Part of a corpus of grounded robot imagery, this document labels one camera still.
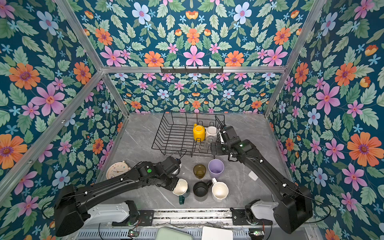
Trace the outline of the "white mug red inside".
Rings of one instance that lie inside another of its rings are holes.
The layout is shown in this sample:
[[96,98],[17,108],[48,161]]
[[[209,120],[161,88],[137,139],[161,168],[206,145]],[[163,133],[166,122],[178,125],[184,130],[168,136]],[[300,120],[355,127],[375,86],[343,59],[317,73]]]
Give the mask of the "white mug red inside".
[[213,143],[217,141],[217,128],[215,126],[209,126],[206,128],[206,143]]

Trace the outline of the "yellow mug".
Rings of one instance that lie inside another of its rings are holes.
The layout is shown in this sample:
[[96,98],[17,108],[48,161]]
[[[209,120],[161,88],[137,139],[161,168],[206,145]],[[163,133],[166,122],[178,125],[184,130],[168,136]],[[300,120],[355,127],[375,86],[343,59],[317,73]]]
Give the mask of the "yellow mug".
[[203,142],[206,138],[206,129],[202,125],[194,124],[193,137],[196,142]]

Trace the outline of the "black wire dish rack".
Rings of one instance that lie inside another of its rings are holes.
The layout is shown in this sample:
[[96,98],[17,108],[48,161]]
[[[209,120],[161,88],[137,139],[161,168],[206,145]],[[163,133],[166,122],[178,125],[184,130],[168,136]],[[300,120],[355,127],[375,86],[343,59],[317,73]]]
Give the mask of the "black wire dish rack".
[[216,128],[225,124],[225,115],[207,113],[164,113],[156,132],[152,149],[163,155],[184,154],[199,157],[212,157],[211,150],[204,149],[204,141],[196,142],[193,137],[194,124],[205,128]]

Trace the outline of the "cream mug green handle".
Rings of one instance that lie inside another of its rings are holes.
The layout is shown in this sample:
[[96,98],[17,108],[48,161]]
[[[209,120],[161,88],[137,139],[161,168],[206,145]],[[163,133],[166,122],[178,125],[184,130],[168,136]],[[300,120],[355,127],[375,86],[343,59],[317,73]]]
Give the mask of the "cream mug green handle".
[[179,198],[179,204],[183,205],[185,199],[190,195],[189,184],[184,179],[179,179],[172,193]]

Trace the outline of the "clear glass cup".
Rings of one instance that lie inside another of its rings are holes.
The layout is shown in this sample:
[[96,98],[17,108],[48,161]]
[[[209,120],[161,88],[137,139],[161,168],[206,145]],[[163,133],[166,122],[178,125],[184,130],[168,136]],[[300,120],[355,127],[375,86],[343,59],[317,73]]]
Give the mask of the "clear glass cup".
[[215,140],[212,139],[212,138],[206,138],[204,140],[204,149],[207,150],[207,151],[210,151],[211,150],[211,144],[214,142]]

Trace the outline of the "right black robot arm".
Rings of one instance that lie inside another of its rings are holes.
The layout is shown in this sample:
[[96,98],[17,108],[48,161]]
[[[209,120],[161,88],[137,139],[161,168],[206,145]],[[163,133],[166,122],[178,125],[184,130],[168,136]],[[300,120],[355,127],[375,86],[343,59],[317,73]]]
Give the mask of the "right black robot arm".
[[241,140],[232,126],[218,128],[218,140],[211,144],[216,156],[227,155],[248,167],[268,187],[274,202],[256,199],[245,206],[249,223],[276,222],[287,234],[293,233],[313,216],[311,191],[298,187],[275,169],[249,140]]

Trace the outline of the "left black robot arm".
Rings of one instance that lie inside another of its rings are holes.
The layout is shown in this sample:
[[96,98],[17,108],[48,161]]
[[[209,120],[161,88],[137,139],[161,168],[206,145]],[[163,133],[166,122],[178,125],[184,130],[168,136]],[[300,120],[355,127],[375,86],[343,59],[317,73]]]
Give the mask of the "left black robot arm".
[[82,227],[101,223],[135,223],[139,212],[133,201],[105,204],[105,201],[128,191],[157,186],[173,191],[179,178],[181,160],[167,157],[163,162],[140,162],[117,177],[86,187],[63,187],[54,206],[57,237],[71,235]]

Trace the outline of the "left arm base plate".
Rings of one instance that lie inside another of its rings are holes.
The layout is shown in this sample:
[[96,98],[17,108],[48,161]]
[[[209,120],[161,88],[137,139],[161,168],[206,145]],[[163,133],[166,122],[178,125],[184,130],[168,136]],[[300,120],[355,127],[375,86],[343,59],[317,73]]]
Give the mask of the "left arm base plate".
[[129,216],[124,221],[117,223],[112,222],[114,227],[148,227],[151,226],[154,220],[154,210],[139,210],[139,215],[137,217]]

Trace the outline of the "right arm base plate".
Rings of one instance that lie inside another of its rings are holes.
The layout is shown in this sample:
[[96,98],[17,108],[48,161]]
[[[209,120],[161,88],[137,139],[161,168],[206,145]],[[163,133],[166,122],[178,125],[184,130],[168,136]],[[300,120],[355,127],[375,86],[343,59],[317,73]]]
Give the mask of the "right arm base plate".
[[245,226],[245,225],[257,225],[260,221],[256,220],[249,211],[245,209],[230,208],[232,214],[232,222],[234,226]]

